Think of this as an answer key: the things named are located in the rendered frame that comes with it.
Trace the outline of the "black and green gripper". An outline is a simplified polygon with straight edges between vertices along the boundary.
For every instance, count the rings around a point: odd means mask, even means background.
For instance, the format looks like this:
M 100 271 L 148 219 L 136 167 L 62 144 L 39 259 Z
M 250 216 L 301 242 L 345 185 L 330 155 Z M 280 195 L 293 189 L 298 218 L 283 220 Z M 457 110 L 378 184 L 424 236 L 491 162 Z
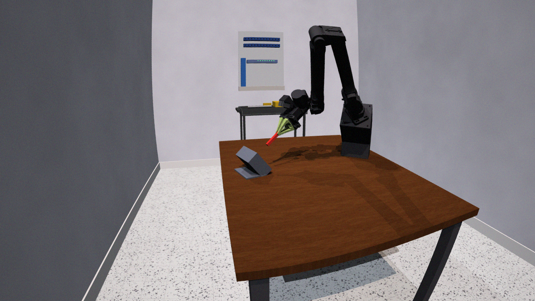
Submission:
M 302 118 L 302 116 L 303 114 L 301 114 L 298 118 L 296 118 L 293 115 L 284 114 L 284 113 L 280 114 L 280 119 L 279 119 L 278 127 L 276 130 L 276 132 L 278 132 L 277 134 L 283 135 L 286 132 L 294 131 L 295 129 L 301 127 L 298 121 Z

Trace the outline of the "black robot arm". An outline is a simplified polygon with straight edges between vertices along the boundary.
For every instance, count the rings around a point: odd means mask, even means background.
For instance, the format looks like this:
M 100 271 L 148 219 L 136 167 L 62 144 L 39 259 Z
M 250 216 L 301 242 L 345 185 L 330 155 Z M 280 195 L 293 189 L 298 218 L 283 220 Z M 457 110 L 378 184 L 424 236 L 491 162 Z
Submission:
M 349 56 L 346 51 L 346 38 L 341 28 L 336 26 L 312 26 L 309 29 L 309 36 L 311 40 L 310 97 L 308 97 L 305 90 L 300 89 L 292 91 L 292 98 L 289 95 L 283 95 L 283 97 L 279 99 L 278 104 L 287 109 L 283 113 L 294 115 L 298 118 L 301 114 L 304 115 L 309 109 L 311 115 L 321 114 L 324 111 L 324 53 L 326 52 L 325 46 L 331 45 L 342 83 L 341 94 L 343 97 L 342 100 L 344 100 L 343 106 L 345 112 L 355 125 L 359 125 L 368 120 L 369 116 L 365 112 L 360 96 L 355 88 Z M 310 106 L 312 108 L 310 108 Z

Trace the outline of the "red rectangular bar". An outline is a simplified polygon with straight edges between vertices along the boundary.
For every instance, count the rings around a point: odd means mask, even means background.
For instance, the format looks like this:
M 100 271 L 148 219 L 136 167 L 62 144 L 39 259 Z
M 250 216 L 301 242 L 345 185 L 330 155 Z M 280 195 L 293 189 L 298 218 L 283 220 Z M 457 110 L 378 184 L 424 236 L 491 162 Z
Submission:
M 278 132 L 275 133 L 275 135 L 266 143 L 266 145 L 270 145 L 277 137 L 278 137 Z

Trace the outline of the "dark grey panel with slot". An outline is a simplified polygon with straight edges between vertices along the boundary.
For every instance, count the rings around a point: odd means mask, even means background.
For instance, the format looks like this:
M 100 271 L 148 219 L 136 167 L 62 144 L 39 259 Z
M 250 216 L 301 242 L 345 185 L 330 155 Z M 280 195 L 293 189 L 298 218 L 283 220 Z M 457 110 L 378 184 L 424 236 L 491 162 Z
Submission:
M 242 160 L 246 166 L 234 170 L 246 180 L 266 176 L 272 170 L 258 153 L 246 146 L 243 146 L 239 152 L 236 153 L 236 156 Z

